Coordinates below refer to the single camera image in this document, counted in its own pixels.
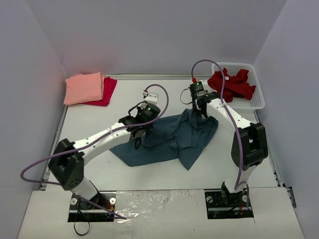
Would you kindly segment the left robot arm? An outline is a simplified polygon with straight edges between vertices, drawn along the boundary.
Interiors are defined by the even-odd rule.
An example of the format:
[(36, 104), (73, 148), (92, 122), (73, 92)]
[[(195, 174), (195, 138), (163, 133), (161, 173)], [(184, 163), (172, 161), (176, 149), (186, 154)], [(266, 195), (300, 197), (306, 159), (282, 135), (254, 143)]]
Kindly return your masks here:
[(84, 205), (95, 208), (100, 204), (100, 192), (84, 176), (86, 164), (115, 146), (139, 141), (152, 127), (146, 123), (159, 114), (160, 109), (156, 105), (147, 103), (138, 108), (135, 117), (123, 117), (102, 132), (75, 142), (63, 139), (58, 143), (48, 167), (65, 191), (81, 196)]

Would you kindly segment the teal blue t shirt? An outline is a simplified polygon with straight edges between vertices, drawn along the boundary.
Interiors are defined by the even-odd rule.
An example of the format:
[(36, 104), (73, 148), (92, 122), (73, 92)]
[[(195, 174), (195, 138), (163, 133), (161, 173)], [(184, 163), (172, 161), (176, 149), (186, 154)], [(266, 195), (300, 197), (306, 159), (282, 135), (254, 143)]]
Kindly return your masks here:
[(110, 151), (129, 167), (178, 159), (189, 170), (217, 129), (218, 121), (214, 117), (204, 119), (186, 109), (179, 115), (155, 121), (153, 128), (142, 137), (138, 149), (130, 141)]

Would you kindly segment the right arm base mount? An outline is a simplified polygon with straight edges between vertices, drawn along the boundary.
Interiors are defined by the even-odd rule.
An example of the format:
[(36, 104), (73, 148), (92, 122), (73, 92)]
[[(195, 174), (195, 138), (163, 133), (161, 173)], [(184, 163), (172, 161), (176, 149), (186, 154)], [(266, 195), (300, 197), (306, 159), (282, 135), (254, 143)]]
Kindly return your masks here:
[(247, 189), (226, 202), (220, 189), (205, 190), (206, 212), (209, 220), (253, 218), (251, 203), (248, 202)]

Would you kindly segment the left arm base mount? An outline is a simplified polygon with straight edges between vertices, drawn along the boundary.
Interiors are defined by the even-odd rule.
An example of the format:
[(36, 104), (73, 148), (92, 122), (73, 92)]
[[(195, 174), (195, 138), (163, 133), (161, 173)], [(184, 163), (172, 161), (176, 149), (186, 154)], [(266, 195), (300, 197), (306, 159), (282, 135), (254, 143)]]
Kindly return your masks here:
[(69, 213), (68, 213), (68, 222), (113, 222), (115, 215), (113, 211), (115, 210), (116, 203), (116, 192), (101, 192), (102, 199), (95, 200), (95, 203), (104, 207), (108, 210), (111, 210), (112, 213), (107, 212), (99, 207), (96, 207), (82, 199), (78, 195), (72, 194)]

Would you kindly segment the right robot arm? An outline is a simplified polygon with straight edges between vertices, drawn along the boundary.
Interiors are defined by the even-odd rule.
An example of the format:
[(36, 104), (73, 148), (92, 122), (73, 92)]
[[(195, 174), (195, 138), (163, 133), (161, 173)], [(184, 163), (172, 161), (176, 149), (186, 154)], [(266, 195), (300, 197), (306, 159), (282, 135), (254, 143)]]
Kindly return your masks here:
[(195, 113), (205, 118), (215, 118), (233, 136), (233, 169), (221, 186), (222, 202), (232, 206), (239, 200), (238, 193), (243, 191), (252, 172), (268, 157), (265, 127), (238, 114), (203, 81), (192, 83), (189, 90)]

